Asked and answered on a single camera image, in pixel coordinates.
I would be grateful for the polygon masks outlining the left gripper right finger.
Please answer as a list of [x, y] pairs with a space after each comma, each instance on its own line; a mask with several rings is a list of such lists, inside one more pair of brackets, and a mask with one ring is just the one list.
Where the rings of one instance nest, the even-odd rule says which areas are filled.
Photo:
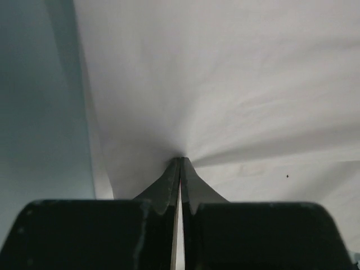
[[355, 269], [327, 210], [312, 202], [230, 202], [180, 159], [186, 269]]

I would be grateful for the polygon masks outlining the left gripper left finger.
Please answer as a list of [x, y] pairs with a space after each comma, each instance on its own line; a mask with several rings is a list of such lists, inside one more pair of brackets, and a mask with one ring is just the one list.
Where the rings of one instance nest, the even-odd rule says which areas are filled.
[[16, 217], [2, 269], [174, 269], [180, 160], [131, 200], [36, 200]]

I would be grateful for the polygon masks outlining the white printed t shirt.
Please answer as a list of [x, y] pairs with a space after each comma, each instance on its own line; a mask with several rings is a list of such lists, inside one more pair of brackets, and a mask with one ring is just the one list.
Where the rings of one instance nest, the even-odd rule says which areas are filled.
[[75, 1], [95, 195], [170, 159], [231, 201], [310, 201], [359, 251], [358, 1]]

